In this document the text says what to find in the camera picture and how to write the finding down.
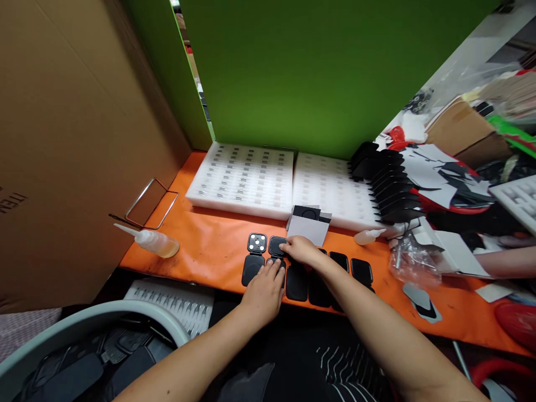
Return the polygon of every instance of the white comb-like tray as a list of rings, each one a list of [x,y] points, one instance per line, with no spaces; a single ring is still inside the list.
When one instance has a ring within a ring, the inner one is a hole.
[[[387,229],[382,236],[393,236],[404,229],[376,222],[377,205],[366,183],[357,183],[348,173],[347,161],[300,152],[294,169],[293,205],[320,205],[332,213],[331,226],[361,232]]]
[[[214,142],[186,198],[192,205],[286,220],[294,154]]]
[[[173,314],[191,339],[208,329],[214,290],[166,279],[135,280],[124,299],[154,303]]]
[[[536,175],[490,187],[489,191],[536,236]]]

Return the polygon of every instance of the person's hand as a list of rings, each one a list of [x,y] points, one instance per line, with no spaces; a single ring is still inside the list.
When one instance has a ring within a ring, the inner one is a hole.
[[[245,319],[256,326],[257,331],[277,316],[284,293],[281,288],[284,280],[285,269],[278,259],[261,266],[259,273],[248,284],[238,308],[244,312]]]
[[[303,236],[291,236],[286,240],[286,244],[279,245],[279,248],[297,262],[311,267],[315,267],[324,257],[324,253]]]

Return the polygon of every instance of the orange table cover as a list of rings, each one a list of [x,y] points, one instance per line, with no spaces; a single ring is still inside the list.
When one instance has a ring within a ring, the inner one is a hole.
[[[223,212],[215,209],[193,207],[185,197],[205,152],[194,151],[177,174],[170,190],[179,197],[164,220],[159,231],[180,242],[179,252],[162,259],[141,249],[134,243],[125,254],[120,267],[147,275],[193,282],[217,289],[244,293],[242,269],[248,255],[247,240],[250,233],[270,236],[286,236],[286,222],[249,215]],[[147,222],[158,225],[175,194],[168,193]],[[365,260],[372,266],[376,294],[397,310],[405,319],[428,334],[473,343],[503,351],[532,356],[524,347],[514,342],[498,325],[494,309],[500,303],[488,304],[474,291],[486,282],[470,277],[444,277],[443,284],[428,289],[430,298],[443,316],[442,321],[430,324],[421,318],[402,292],[402,283],[389,273],[389,247],[384,241],[359,246],[352,236],[354,232],[331,227],[323,248],[348,256],[348,260]],[[335,312],[331,308],[311,305],[308,301],[293,301],[283,296],[283,303],[305,308]]]

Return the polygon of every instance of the glue bottle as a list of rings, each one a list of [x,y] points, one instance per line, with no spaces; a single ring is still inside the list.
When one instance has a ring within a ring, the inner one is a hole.
[[[118,223],[114,223],[113,225],[133,235],[134,241],[138,243],[141,248],[153,252],[162,258],[173,257],[179,250],[179,241],[168,237],[163,233],[148,230],[138,232]]]
[[[360,246],[364,246],[365,244],[372,243],[373,241],[376,241],[376,237],[381,235],[383,232],[385,232],[386,229],[379,229],[379,230],[372,230],[372,231],[362,231],[356,234],[353,239],[357,244]]]

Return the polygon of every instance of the green panel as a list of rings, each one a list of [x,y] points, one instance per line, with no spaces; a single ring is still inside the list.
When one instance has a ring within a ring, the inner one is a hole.
[[[210,130],[169,0],[123,0],[123,4],[191,146],[209,149]]]
[[[180,3],[218,141],[347,159],[498,2]]]

